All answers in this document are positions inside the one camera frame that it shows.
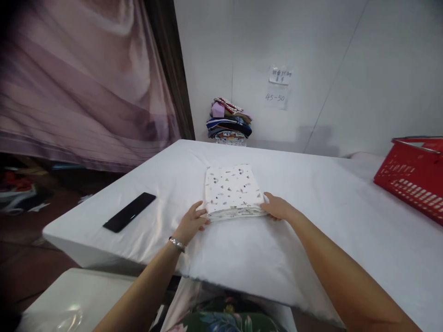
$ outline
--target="wristwatch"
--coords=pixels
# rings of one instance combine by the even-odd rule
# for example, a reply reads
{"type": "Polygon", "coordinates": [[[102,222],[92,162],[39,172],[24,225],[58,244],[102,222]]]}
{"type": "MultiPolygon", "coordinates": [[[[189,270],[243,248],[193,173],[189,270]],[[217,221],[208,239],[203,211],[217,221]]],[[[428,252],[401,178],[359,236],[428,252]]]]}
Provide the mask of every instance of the wristwatch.
{"type": "Polygon", "coordinates": [[[179,242],[173,237],[169,237],[169,241],[171,241],[174,244],[174,246],[176,246],[177,249],[180,250],[183,254],[185,253],[186,246],[182,242],[179,242]]]}

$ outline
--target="basket handle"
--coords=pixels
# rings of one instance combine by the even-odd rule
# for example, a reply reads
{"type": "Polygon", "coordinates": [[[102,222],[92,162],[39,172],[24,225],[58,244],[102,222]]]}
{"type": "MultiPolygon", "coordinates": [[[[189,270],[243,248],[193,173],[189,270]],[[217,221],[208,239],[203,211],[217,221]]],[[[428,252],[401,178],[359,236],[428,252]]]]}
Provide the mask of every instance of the basket handle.
{"type": "Polygon", "coordinates": [[[415,145],[413,145],[411,143],[402,141],[402,139],[408,139],[408,138],[413,138],[413,139],[417,139],[417,138],[418,139],[420,139],[420,138],[443,138],[443,136],[407,136],[407,137],[397,137],[397,138],[393,138],[392,139],[392,142],[398,142],[398,143],[401,143],[401,144],[406,144],[406,145],[412,146],[414,148],[417,148],[417,149],[420,149],[420,150],[423,150],[423,151],[426,151],[426,152],[432,152],[432,153],[435,153],[435,154],[441,154],[440,151],[432,150],[432,149],[429,149],[429,148],[418,147],[418,146],[415,146],[415,145]]]}

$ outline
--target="hand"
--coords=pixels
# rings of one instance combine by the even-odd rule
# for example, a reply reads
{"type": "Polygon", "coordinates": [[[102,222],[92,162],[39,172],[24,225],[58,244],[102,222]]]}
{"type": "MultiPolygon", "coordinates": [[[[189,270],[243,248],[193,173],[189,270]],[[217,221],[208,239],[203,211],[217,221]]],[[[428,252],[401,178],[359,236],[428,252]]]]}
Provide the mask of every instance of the hand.
{"type": "Polygon", "coordinates": [[[172,235],[173,238],[184,245],[188,245],[197,231],[204,231],[203,225],[209,225],[211,223],[209,220],[202,217],[202,215],[206,213],[206,209],[196,211],[202,203],[203,201],[199,201],[191,206],[172,235]]]}
{"type": "Polygon", "coordinates": [[[283,198],[274,196],[269,192],[265,192],[264,195],[268,198],[269,203],[261,204],[260,208],[269,213],[274,221],[288,220],[294,213],[303,215],[283,198]]]}

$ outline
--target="table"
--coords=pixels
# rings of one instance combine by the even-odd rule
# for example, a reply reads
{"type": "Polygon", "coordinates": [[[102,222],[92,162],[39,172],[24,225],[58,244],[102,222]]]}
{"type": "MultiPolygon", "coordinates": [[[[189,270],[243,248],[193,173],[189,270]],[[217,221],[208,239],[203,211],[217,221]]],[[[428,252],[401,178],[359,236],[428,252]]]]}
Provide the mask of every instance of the table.
{"type": "MultiPolygon", "coordinates": [[[[424,331],[443,326],[443,228],[379,188],[379,162],[180,140],[49,224],[46,239],[82,266],[147,264],[203,198],[208,166],[248,163],[263,191],[284,197],[353,257],[424,331]],[[148,192],[157,199],[122,232],[102,225],[148,192]]],[[[220,221],[180,257],[183,276],[339,321],[287,223],[220,221]]]]}

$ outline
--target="stack of clothes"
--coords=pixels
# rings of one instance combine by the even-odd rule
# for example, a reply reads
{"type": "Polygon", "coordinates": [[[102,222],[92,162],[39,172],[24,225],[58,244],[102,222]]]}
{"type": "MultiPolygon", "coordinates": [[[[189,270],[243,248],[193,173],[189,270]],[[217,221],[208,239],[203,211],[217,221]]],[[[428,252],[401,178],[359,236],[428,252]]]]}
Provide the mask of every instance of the stack of clothes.
{"type": "Polygon", "coordinates": [[[210,114],[206,122],[209,138],[215,138],[216,143],[246,146],[252,133],[252,117],[248,113],[227,99],[215,98],[210,114]]]}

